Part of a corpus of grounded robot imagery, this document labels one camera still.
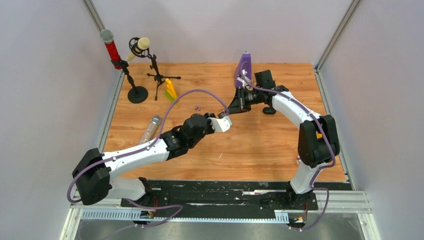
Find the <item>black earbud charging case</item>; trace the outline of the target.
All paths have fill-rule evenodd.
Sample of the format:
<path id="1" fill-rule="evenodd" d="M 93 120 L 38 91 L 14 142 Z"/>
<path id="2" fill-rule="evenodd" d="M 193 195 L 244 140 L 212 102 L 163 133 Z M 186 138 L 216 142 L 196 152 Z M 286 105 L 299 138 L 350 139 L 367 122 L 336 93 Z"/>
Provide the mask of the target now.
<path id="1" fill-rule="evenodd" d="M 262 109 L 262 112 L 265 115 L 274 115 L 274 114 L 276 114 L 277 111 L 273 107 L 264 107 Z"/>

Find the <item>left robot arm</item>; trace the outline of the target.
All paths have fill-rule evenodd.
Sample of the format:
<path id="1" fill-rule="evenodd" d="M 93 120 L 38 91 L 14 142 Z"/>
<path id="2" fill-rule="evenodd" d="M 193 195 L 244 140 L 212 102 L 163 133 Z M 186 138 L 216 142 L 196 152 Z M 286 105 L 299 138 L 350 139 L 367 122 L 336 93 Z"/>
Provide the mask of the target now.
<path id="1" fill-rule="evenodd" d="M 193 114 L 182 125 L 144 144 L 104 153 L 98 148 L 89 149 L 72 171 L 71 186 L 77 188 L 80 198 L 69 197 L 68 200 L 86 206 L 94 205 L 112 192 L 112 182 L 120 175 L 185 155 L 206 135 L 226 132 L 231 126 L 228 116 L 216 118 L 209 113 Z"/>

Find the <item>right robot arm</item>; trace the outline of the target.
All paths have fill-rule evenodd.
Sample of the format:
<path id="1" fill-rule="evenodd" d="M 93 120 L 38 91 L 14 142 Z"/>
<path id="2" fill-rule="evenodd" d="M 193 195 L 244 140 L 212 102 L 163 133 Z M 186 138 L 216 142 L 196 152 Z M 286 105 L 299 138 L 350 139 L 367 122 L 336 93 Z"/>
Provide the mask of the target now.
<path id="1" fill-rule="evenodd" d="M 270 70 L 255 73 L 256 83 L 241 69 L 234 77 L 235 96 L 229 106 L 230 114 L 245 113 L 252 105 L 266 104 L 265 114 L 282 113 L 298 132 L 297 152 L 300 162 L 295 176 L 288 183 L 285 201 L 298 209 L 313 192 L 320 172 L 336 164 L 340 153 L 336 121 L 331 115 L 320 115 L 297 100 L 283 85 L 276 85 Z"/>

